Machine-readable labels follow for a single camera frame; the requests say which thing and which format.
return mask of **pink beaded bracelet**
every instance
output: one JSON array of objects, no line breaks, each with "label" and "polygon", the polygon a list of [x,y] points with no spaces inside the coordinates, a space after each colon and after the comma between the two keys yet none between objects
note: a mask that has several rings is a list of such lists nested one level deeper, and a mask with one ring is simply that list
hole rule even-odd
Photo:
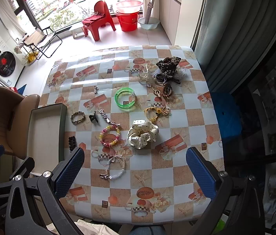
[{"label": "pink beaded bracelet", "polygon": [[[111,143],[106,143],[104,142],[102,139],[103,139],[103,136],[106,132],[109,132],[110,130],[114,129],[115,131],[117,131],[117,136],[116,136],[116,139],[113,140]],[[113,146],[115,144],[117,144],[117,141],[119,140],[119,136],[120,136],[120,130],[119,128],[116,126],[116,125],[108,125],[106,128],[104,128],[102,130],[102,132],[100,133],[100,136],[99,136],[99,139],[100,139],[100,142],[102,143],[103,146],[105,147],[110,147],[110,146]]]}]

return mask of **checkered tablecloth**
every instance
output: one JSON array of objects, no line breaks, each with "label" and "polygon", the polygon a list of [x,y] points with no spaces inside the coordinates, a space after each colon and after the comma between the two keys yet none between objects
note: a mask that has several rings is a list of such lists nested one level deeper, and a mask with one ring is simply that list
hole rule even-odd
[{"label": "checkered tablecloth", "polygon": [[[159,70],[159,59],[171,56],[181,58],[179,66],[185,68],[186,76],[181,85],[171,83],[174,93],[170,99],[155,96],[152,88],[138,81],[137,74],[130,74],[131,69],[143,70],[147,64],[154,74]],[[122,110],[115,103],[114,95],[122,87],[135,91],[136,103],[130,110]],[[187,166],[186,151],[195,146],[217,170],[224,169],[224,161],[211,96],[191,48],[130,46],[56,61],[40,107],[58,102],[67,105],[65,154],[69,154],[68,137],[72,135],[85,152],[83,167],[61,199],[68,212],[97,221],[134,224],[192,220],[204,212],[210,199]],[[128,144],[127,132],[134,120],[146,120],[143,110],[152,104],[169,107],[171,114],[155,123],[159,127],[157,141],[137,150]],[[99,109],[122,125],[122,140],[111,148],[103,148],[99,141],[101,130],[107,126]],[[79,110],[87,115],[96,110],[99,123],[87,117],[81,124],[72,124],[70,116]],[[206,150],[202,150],[202,143],[207,143]],[[96,158],[100,153],[122,154],[126,158],[124,174],[110,181],[100,178],[105,172]],[[118,173],[120,167],[119,163],[112,164],[110,173]]]}]

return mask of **chain bracelet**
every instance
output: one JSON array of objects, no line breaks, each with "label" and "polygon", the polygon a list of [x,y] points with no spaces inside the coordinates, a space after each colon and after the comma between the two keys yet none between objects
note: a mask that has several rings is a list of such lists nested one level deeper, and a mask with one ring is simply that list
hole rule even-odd
[{"label": "chain bracelet", "polygon": [[99,112],[100,112],[100,114],[102,115],[103,119],[106,121],[106,123],[108,123],[108,124],[110,124],[110,125],[115,125],[115,126],[117,126],[117,127],[121,127],[120,124],[117,124],[117,123],[115,123],[114,121],[109,120],[108,116],[105,114],[105,112],[104,112],[103,109],[99,110]]}]

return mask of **person's leg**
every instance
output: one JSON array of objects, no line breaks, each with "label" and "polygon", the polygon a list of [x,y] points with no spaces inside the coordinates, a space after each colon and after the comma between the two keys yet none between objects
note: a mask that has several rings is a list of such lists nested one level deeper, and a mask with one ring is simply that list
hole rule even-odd
[{"label": "person's leg", "polygon": [[142,226],[132,230],[128,235],[166,235],[162,226]]}]

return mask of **green bangle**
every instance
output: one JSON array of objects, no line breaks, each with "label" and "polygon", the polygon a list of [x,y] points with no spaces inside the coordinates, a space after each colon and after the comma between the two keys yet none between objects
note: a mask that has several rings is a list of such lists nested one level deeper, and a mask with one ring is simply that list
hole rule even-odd
[{"label": "green bangle", "polygon": [[[126,104],[126,105],[119,104],[117,99],[118,99],[119,95],[122,93],[131,93],[133,96],[133,100],[129,104]],[[132,107],[135,104],[135,100],[136,100],[135,92],[134,92],[134,90],[132,90],[129,87],[123,87],[120,90],[118,90],[115,94],[115,102],[116,102],[117,106],[122,109],[128,109],[128,108]]]}]

